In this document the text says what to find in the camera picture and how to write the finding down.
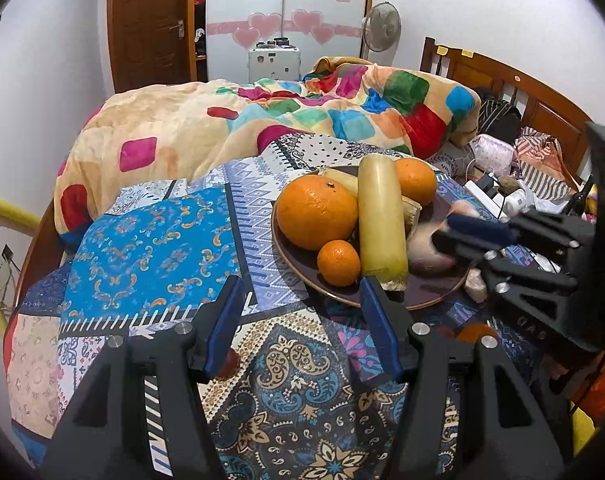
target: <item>wooden door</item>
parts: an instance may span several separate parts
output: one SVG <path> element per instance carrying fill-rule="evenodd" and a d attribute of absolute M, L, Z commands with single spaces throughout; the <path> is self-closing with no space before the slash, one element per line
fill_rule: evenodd
<path fill-rule="evenodd" d="M 107 0 L 116 92 L 190 80 L 186 0 Z"/>

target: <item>fruit plate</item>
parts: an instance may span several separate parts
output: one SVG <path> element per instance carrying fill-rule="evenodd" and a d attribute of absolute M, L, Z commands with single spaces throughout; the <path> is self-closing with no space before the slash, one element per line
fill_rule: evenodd
<path fill-rule="evenodd" d="M 334 169 L 352 175 L 358 174 L 357 166 L 338 166 Z M 449 203 L 444 198 L 436 195 L 433 201 L 423 208 L 420 213 L 419 223 L 441 222 L 446 218 L 449 208 Z M 341 301 L 351 306 L 360 306 L 359 281 L 350 286 L 333 286 L 327 283 L 319 272 L 317 272 L 317 253 L 296 247 L 282 234 L 276 221 L 275 206 L 271 216 L 271 229 L 274 244 L 278 252 L 303 282 L 333 300 Z M 446 272 L 428 276 L 420 275 L 410 270 L 409 279 L 407 280 L 407 290 L 404 294 L 402 292 L 394 293 L 391 298 L 394 301 L 402 303 L 407 310 L 415 310 L 433 305 L 443 300 L 445 296 L 454 290 L 457 290 L 464 283 L 468 270 L 467 267 L 455 266 Z"/>

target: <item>yellow cucumber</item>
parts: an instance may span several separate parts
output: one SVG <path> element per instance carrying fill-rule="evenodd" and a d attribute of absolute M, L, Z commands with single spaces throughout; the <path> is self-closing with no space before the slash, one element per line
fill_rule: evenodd
<path fill-rule="evenodd" d="M 409 261 L 402 192 L 393 159 L 386 155 L 372 153 L 360 161 L 358 222 L 362 275 L 378 278 L 383 290 L 405 290 Z"/>
<path fill-rule="evenodd" d="M 334 170 L 333 168 L 321 168 L 318 171 L 321 176 L 326 176 L 331 180 L 339 182 L 356 198 L 358 198 L 358 177 L 344 171 Z M 422 206 L 406 196 L 402 197 L 402 214 L 405 218 L 405 236 L 409 237 L 418 225 Z"/>

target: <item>wooden bed frame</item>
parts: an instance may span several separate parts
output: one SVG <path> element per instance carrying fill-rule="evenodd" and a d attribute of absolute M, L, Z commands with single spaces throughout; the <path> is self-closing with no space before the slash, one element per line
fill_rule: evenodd
<path fill-rule="evenodd" d="M 449 64 L 446 74 L 441 73 L 444 58 Z M 505 86 L 511 85 L 514 87 L 511 104 L 528 98 L 521 126 L 556 137 L 567 170 L 580 181 L 577 172 L 588 147 L 585 123 L 591 119 L 578 106 L 550 86 L 509 65 L 468 50 L 436 45 L 434 38 L 425 38 L 420 70 L 431 73 L 434 64 L 436 75 L 468 88 L 490 88 L 496 97 L 502 98 Z"/>
<path fill-rule="evenodd" d="M 556 137 L 562 146 L 567 168 L 577 178 L 578 167 L 587 149 L 585 122 L 591 120 L 587 114 L 553 88 L 519 70 L 480 54 L 436 45 L 433 38 L 426 38 L 420 70 L 431 73 L 435 65 L 435 73 L 442 75 L 444 58 L 449 64 L 444 76 L 469 88 L 488 87 L 495 95 L 501 96 L 505 86 L 510 84 L 515 87 L 512 104 L 517 101 L 520 91 L 527 94 L 522 126 Z M 16 286 L 14 311 L 30 286 L 60 266 L 63 254 L 64 247 L 54 224 L 54 202 L 51 202 L 26 254 Z"/>

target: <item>patterned blanket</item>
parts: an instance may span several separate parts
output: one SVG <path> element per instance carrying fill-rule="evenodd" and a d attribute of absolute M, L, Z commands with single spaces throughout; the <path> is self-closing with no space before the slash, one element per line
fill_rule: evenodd
<path fill-rule="evenodd" d="M 360 309 L 308 290 L 289 269 L 273 247 L 270 222 L 273 201 L 292 179 L 318 166 L 358 165 L 364 155 L 381 151 L 333 137 L 288 135 L 260 156 L 233 160 L 190 184 L 175 180 L 123 189 L 90 227 L 73 263 L 30 288 L 7 330 L 13 427 L 34 463 L 41 463 L 61 414 L 108 335 L 148 334 L 190 319 L 232 272 L 251 293 L 233 340 L 240 370 L 200 387 L 230 478 L 380 475 L 407 386 L 383 373 Z M 447 202 L 469 200 L 495 221 L 452 179 L 437 177 L 437 192 Z M 187 240 L 191 248 L 182 247 Z M 522 248 L 508 248 L 508 254 L 522 265 L 531 261 Z M 413 315 L 454 333 L 470 321 L 491 324 L 521 374 L 530 376 L 532 346 L 462 290 Z M 286 351 L 293 344 L 307 364 Z M 286 354 L 286 373 L 278 382 L 265 358 L 270 352 Z M 159 386 L 152 376 L 145 384 L 153 465 L 170 474 Z M 451 378 L 439 472 L 453 465 L 458 389 Z M 329 467 L 348 473 L 336 476 Z"/>
<path fill-rule="evenodd" d="M 58 172 L 56 228 L 77 247 L 123 187 L 191 181 L 256 156 L 287 133 L 427 158 L 449 138 L 463 145 L 475 136 L 479 105 L 475 92 L 454 81 L 346 58 L 321 59 L 299 83 L 215 80 L 118 94 L 87 123 Z"/>

